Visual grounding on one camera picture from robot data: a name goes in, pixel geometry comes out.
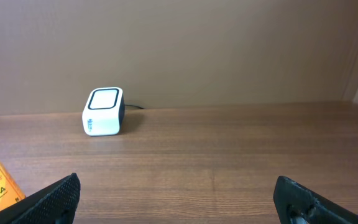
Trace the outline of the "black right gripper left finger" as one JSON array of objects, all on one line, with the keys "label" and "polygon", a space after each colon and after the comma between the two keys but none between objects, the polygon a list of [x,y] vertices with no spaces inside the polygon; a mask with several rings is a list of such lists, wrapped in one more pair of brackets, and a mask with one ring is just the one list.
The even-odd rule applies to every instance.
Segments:
[{"label": "black right gripper left finger", "polygon": [[75,173],[0,211],[0,224],[72,224],[81,184]]}]

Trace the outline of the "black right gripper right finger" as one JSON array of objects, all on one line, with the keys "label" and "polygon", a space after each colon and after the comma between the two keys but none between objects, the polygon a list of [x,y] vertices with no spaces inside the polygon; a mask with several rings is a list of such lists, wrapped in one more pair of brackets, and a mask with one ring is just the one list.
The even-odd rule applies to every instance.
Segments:
[{"label": "black right gripper right finger", "polygon": [[352,224],[358,215],[322,197],[294,180],[280,176],[273,201],[281,223]]}]

